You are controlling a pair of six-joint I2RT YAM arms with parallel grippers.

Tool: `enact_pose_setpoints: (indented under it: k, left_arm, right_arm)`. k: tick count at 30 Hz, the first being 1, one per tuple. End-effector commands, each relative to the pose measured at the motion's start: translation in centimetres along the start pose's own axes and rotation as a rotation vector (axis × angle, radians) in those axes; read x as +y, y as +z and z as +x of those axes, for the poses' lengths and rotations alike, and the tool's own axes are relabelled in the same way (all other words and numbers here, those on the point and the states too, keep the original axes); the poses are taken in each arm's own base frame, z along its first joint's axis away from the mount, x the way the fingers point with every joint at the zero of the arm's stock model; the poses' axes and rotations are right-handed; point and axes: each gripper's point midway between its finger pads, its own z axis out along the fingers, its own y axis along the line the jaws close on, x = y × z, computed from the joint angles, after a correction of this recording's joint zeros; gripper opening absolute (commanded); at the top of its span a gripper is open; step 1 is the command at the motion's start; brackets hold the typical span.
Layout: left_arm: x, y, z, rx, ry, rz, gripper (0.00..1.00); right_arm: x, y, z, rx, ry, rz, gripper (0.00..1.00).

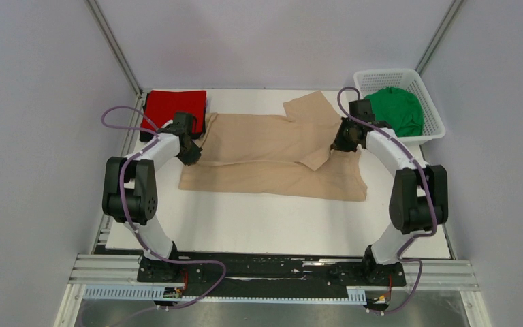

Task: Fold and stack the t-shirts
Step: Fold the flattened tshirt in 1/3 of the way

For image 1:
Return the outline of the beige t shirt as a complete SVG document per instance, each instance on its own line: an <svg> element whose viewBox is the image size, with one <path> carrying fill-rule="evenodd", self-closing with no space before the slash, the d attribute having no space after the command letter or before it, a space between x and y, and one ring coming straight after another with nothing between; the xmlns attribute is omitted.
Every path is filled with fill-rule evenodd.
<svg viewBox="0 0 523 327"><path fill-rule="evenodd" d="M325 95L283 108L283 115L207 114L201 157L182 169L179 189L365 201L360 153L331 147L342 121Z"/></svg>

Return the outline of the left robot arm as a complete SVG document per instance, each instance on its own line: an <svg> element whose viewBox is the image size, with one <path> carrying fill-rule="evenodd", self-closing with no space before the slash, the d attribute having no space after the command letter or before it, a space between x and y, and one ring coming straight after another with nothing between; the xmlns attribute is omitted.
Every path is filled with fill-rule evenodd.
<svg viewBox="0 0 523 327"><path fill-rule="evenodd" d="M181 261L173 240L156 217L158 192L156 171L172 159L190 166L201 156L193 141L197 119L177 112L171 121L152 132L139 151L126 157L111 157L106 163L102 210L123 224L143 250L138 281L173 282L181 273Z"/></svg>

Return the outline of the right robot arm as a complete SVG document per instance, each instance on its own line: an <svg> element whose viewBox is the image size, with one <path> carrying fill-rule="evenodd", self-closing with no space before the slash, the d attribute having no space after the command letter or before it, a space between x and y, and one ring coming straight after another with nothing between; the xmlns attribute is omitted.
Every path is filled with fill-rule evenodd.
<svg viewBox="0 0 523 327"><path fill-rule="evenodd" d="M403 253L416 239L436 234L438 226L447 221L445 168L414 158L390 125L375 118L368 99L349 102L331 148L341 152L366 149L392 175L390 224L367 246L359 272L369 285L402 282Z"/></svg>

